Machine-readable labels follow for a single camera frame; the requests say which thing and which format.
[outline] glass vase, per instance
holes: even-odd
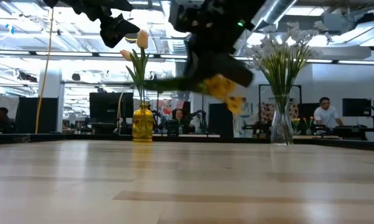
[[[154,128],[154,117],[148,110],[147,103],[141,103],[133,114],[133,141],[151,142]]]
[[[275,99],[275,112],[271,129],[271,143],[288,146],[293,143],[293,127],[289,115],[289,97]]]

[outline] computer monitor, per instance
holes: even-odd
[[[370,117],[372,107],[371,99],[343,99],[343,116]]]
[[[314,111],[319,107],[319,103],[301,103],[299,104],[299,118],[310,120]]]
[[[115,123],[121,93],[90,93],[90,118],[96,122]],[[134,113],[133,93],[123,93],[120,103],[122,118],[132,118]]]
[[[209,126],[210,133],[219,134],[222,138],[233,138],[233,115],[224,103],[209,104]]]

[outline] ceiling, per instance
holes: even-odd
[[[113,16],[123,13],[125,19],[149,32],[149,47],[146,50],[151,54],[185,54],[184,40],[186,33],[175,31],[168,23],[170,1],[153,0],[152,9],[146,8],[147,1],[129,1],[137,5],[132,12],[112,10]],[[325,10],[356,11],[374,5],[374,0],[349,1],[319,1],[300,0],[287,13],[287,16],[321,16]],[[50,36],[51,10],[38,0],[0,0],[0,50],[47,51]],[[85,14],[76,15],[72,8],[60,4],[54,8],[54,23],[52,29],[52,51],[54,52],[114,52],[120,50],[136,49],[135,44],[123,39],[115,48],[104,45],[100,32],[99,21],[90,21]],[[241,38],[236,48],[246,45],[248,39]],[[128,78],[125,65],[129,62],[121,60],[84,60],[82,58],[61,60],[63,80],[72,81],[74,73],[81,74],[82,81],[90,83],[124,82]],[[22,80],[17,71],[36,77],[44,67],[45,60],[30,57],[1,57],[0,56],[0,94],[13,94],[22,96],[35,96],[37,83]],[[150,62],[147,72],[159,78],[171,78],[182,73],[183,62],[176,60],[156,60]],[[83,88],[65,90],[65,99],[81,98],[78,102],[87,103],[89,92],[96,91],[93,84]]]

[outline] table surface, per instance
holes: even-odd
[[[121,141],[0,145],[0,224],[374,224],[374,152]]]

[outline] man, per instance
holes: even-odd
[[[11,134],[16,130],[14,122],[8,117],[8,109],[0,108],[0,132]]]
[[[323,124],[328,128],[334,128],[335,122],[339,126],[343,126],[342,120],[337,116],[336,108],[330,105],[328,97],[322,97],[319,100],[319,107],[314,111],[314,119],[316,124]]]

